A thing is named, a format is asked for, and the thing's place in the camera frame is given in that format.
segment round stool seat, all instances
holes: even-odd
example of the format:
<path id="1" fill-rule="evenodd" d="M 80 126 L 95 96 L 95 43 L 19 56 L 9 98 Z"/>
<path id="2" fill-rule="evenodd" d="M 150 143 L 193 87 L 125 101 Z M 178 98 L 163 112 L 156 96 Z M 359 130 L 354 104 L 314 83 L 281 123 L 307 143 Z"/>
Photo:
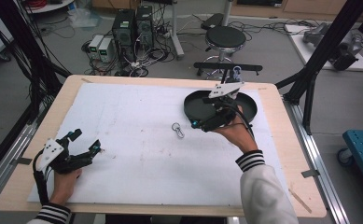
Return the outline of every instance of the round stool seat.
<path id="1" fill-rule="evenodd" d="M 205 37 L 211 49 L 228 53 L 242 49 L 246 40 L 243 32 L 229 26 L 216 26 L 208 30 Z"/>

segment small metal object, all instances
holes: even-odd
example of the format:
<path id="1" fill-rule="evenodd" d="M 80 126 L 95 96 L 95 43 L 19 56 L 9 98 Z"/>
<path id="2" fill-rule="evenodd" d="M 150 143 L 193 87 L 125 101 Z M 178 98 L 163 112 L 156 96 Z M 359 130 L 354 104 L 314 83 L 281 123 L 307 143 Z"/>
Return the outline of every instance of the small metal object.
<path id="1" fill-rule="evenodd" d="M 177 133 L 178 137 L 183 138 L 185 136 L 184 133 L 181 130 L 181 126 L 180 126 L 179 123 L 177 123 L 177 122 L 174 123 L 172 125 L 172 129 Z"/>

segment white paper sheet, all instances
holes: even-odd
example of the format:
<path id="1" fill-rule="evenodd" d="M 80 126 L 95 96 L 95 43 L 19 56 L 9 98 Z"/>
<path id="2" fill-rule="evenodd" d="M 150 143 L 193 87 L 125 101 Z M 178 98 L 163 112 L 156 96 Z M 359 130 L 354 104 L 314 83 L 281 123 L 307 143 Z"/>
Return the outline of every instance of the white paper sheet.
<path id="1" fill-rule="evenodd" d="M 217 133 L 194 130 L 184 114 L 191 88 L 83 84 L 57 138 L 81 129 L 70 154 L 99 139 L 103 153 L 83 168 L 70 203 L 241 205 L 235 163 L 242 153 Z M 265 161 L 286 181 L 257 91 L 242 91 L 258 105 L 253 131 Z M 181 125 L 180 139 L 172 124 Z M 52 177 L 48 182 L 52 192 Z M 34 186 L 28 198 L 38 202 Z"/>

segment black stool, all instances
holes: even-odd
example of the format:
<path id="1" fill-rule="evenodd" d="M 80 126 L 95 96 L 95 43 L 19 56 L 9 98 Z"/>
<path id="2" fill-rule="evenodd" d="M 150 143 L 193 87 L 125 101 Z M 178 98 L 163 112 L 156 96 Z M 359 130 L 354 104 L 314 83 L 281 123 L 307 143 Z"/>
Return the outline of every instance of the black stool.
<path id="1" fill-rule="evenodd" d="M 229 27 L 229 26 L 216 26 L 212 29 L 209 29 L 205 36 L 205 41 L 209 47 L 209 49 L 214 49 L 219 51 L 218 56 L 211 56 L 204 60 L 204 63 L 211 59 L 218 58 L 218 63 L 223 63 L 224 60 L 233 63 L 233 61 L 227 57 L 225 57 L 225 53 L 232 54 L 240 49 L 242 49 L 245 45 L 245 35 L 242 31 Z M 198 76 L 202 74 L 203 70 L 200 68 L 198 70 Z M 213 72 L 206 72 L 207 78 L 214 77 L 216 72 L 221 72 L 218 69 Z"/>

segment wooden table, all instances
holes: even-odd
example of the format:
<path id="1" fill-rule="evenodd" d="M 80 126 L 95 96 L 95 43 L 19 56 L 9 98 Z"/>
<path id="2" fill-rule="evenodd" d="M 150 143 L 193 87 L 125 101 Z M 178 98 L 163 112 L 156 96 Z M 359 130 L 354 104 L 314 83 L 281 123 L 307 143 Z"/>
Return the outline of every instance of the wooden table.
<path id="1" fill-rule="evenodd" d="M 23 157 L 33 159 L 42 149 L 48 138 L 54 138 L 77 96 L 83 83 L 113 83 L 132 85 L 155 85 L 192 88 L 212 88 L 213 81 L 164 79 L 164 78 L 130 78 L 130 77 L 69 77 L 48 114 L 45 116 L 32 142 Z M 257 90 L 261 99 L 267 121 L 272 131 L 272 138 L 278 150 L 280 162 L 286 176 L 291 202 L 298 217 L 324 217 L 327 214 L 321 196 L 312 177 L 304 178 L 301 172 L 309 170 L 300 143 L 287 115 L 280 94 L 273 84 L 247 83 L 246 90 Z M 18 164 L 11 178 L 0 195 L 0 211 L 39 211 L 39 203 L 28 203 L 27 197 L 35 183 L 32 167 Z M 190 215 L 243 217 L 241 206 L 189 206 L 189 205 L 142 205 L 142 204 L 91 204 L 70 203 L 67 205 L 76 213 L 119 213 L 150 215 Z"/>

